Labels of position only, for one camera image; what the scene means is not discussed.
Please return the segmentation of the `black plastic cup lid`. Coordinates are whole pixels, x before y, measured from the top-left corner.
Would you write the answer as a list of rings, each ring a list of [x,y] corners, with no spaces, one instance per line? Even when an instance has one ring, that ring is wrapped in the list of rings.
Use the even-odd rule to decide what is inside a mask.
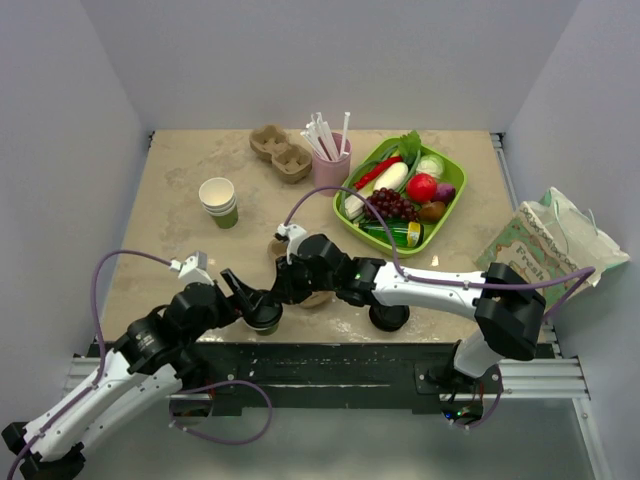
[[[244,315],[245,323],[253,329],[259,325],[268,325],[280,322],[283,314],[283,307],[280,303],[262,302],[256,305],[248,314]]]

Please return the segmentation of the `brown pulp cup carrier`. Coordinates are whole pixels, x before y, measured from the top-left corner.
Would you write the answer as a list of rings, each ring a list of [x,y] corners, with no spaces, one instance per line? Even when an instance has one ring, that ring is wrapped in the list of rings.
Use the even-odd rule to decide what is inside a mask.
[[[267,247],[269,258],[276,262],[279,258],[285,257],[287,252],[287,243],[278,239],[272,239]],[[307,299],[299,304],[300,308],[312,309],[325,304],[332,298],[329,291],[313,292]]]

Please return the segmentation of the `printed paper takeout bag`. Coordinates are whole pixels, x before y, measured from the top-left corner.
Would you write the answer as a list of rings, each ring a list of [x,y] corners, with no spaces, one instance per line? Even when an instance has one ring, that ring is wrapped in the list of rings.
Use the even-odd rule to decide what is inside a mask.
[[[553,307],[567,292],[594,287],[604,272],[630,260],[629,254],[597,227],[593,214],[581,212],[562,192],[549,188],[538,201],[524,201],[511,220],[489,242],[475,265],[509,265],[529,283],[562,279],[592,267],[594,273],[579,287],[576,279],[544,287],[546,306]]]

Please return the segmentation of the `green paper coffee cup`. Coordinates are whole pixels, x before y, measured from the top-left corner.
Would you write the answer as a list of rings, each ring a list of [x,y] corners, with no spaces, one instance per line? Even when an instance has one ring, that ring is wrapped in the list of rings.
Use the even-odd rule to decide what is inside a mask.
[[[256,332],[257,335],[269,336],[269,335],[273,335],[278,330],[278,326],[279,326],[279,323],[275,322],[268,325],[259,325],[257,327],[254,327],[253,330]]]

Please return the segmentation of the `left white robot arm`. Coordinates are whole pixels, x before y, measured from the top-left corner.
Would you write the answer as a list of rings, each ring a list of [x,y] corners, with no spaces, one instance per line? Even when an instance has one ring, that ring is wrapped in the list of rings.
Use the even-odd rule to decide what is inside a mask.
[[[2,432],[16,459],[8,477],[73,479],[90,447],[165,395],[201,391],[208,368],[193,346],[209,329],[238,319],[264,328],[259,311],[269,295],[223,274],[226,296],[206,270],[172,260],[168,264],[185,288],[167,305],[134,321],[113,347],[99,347],[98,367],[63,400],[40,417],[8,425]]]

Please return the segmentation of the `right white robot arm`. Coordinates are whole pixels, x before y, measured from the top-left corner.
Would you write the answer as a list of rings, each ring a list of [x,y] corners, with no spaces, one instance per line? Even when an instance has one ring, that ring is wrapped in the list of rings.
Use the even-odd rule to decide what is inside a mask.
[[[534,358],[545,299],[510,267],[493,263],[485,272],[398,270],[378,258],[349,257],[323,234],[277,234],[286,252],[276,261],[273,299],[300,304],[317,292],[332,292],[355,307],[367,307],[380,330],[396,331],[413,307],[451,313],[478,328],[458,341],[448,363],[432,377],[459,393],[469,392],[503,359]]]

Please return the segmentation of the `stack of black lids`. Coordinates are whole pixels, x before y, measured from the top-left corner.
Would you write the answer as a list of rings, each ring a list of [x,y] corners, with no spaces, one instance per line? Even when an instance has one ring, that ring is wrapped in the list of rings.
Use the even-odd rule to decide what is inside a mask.
[[[368,311],[371,323],[384,332],[395,332],[401,329],[409,320],[408,306],[371,306]]]

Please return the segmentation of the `stack of paper cups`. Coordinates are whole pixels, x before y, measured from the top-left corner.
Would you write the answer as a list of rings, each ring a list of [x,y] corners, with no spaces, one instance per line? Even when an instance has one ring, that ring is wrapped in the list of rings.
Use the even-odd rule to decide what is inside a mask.
[[[204,210],[221,229],[233,228],[239,219],[235,188],[223,177],[206,180],[199,188],[198,196]]]

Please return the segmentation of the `pink straw holder cup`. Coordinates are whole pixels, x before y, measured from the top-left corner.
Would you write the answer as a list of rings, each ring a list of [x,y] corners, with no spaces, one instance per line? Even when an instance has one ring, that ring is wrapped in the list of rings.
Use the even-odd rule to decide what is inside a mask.
[[[345,142],[346,156],[339,161],[326,161],[316,152],[312,153],[311,175],[315,188],[341,186],[350,175],[352,146]]]

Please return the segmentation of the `red chili pepper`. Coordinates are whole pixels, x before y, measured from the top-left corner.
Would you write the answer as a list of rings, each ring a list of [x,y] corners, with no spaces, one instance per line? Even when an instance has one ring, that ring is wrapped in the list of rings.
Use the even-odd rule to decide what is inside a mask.
[[[382,173],[384,173],[388,168],[390,168],[392,165],[396,164],[396,163],[402,163],[403,159],[401,156],[397,155],[397,156],[392,156],[387,158],[384,161],[381,161],[380,163],[378,163],[371,171],[369,171],[368,173],[366,173],[365,175],[363,175],[355,184],[354,187],[357,190],[360,190],[362,188],[364,188],[366,185],[368,185],[370,182],[372,182],[373,180],[375,180],[378,176],[380,176]]]

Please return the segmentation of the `stack of pulp carriers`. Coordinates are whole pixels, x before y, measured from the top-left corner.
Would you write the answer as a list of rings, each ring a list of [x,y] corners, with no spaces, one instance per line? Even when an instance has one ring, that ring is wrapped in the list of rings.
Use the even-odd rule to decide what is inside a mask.
[[[312,171],[312,156],[302,146],[292,143],[283,128],[267,124],[254,129],[249,145],[259,159],[269,163],[281,181],[295,184]]]

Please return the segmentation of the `purple grape bunch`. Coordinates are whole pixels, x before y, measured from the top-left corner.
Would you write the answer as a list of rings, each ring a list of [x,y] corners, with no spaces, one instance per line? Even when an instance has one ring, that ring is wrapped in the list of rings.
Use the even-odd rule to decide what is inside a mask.
[[[418,220],[416,205],[397,191],[387,189],[374,190],[367,200],[385,220]]]

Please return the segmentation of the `green glass bottle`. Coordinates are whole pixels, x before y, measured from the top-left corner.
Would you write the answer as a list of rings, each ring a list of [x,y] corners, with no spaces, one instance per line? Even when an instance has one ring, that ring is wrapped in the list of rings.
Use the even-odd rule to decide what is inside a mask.
[[[424,239],[424,226],[418,222],[390,222],[387,228],[397,247],[415,248]],[[375,238],[385,244],[390,245],[389,237],[385,228],[379,222],[366,222],[359,225],[359,229],[365,234]]]

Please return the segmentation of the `white radish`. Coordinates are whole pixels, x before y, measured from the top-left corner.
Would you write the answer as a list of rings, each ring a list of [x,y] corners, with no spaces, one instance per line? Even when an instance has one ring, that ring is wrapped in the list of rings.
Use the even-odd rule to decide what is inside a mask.
[[[408,176],[408,172],[409,168],[404,162],[396,162],[376,179],[374,189],[398,191],[403,181]]]

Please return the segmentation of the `red tomato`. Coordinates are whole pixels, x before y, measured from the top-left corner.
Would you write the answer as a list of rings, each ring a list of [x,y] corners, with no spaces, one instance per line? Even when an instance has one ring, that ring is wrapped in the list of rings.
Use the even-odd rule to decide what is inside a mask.
[[[406,185],[409,199],[418,204],[425,204],[432,200],[437,191],[437,181],[429,174],[414,175]]]

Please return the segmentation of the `green leafy vegetable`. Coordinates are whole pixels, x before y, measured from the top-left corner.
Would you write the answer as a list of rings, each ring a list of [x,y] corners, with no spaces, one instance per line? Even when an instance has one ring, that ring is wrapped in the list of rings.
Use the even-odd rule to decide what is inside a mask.
[[[421,138],[416,130],[399,137],[397,150],[403,162],[411,168],[421,157]]]

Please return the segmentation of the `green cabbage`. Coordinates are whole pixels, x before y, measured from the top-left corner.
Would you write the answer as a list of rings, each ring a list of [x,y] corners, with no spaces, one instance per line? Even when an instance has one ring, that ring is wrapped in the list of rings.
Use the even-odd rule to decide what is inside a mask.
[[[445,173],[444,160],[437,155],[425,155],[417,164],[416,174],[430,175],[434,180],[440,181]]]

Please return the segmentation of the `green plastic tray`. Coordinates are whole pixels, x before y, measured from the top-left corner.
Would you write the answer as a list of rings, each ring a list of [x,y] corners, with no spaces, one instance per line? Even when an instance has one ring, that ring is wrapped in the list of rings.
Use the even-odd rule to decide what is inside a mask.
[[[401,258],[426,248],[453,211],[467,184],[466,172],[420,143],[412,131],[384,140],[334,195],[333,209],[356,237],[389,254],[391,244],[375,215],[389,225]]]

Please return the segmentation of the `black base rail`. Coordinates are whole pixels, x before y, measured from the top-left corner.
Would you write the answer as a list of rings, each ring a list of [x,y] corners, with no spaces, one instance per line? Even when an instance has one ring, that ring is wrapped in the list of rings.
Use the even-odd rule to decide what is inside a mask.
[[[503,360],[474,384],[443,386],[434,380],[445,366],[449,343],[209,343],[192,347],[204,368],[196,393],[169,371],[134,383],[110,413],[139,413],[167,396],[180,412],[239,415],[245,408],[409,410],[469,422],[484,416],[495,399],[583,400],[587,386],[579,362],[552,357],[539,347],[528,362]]]

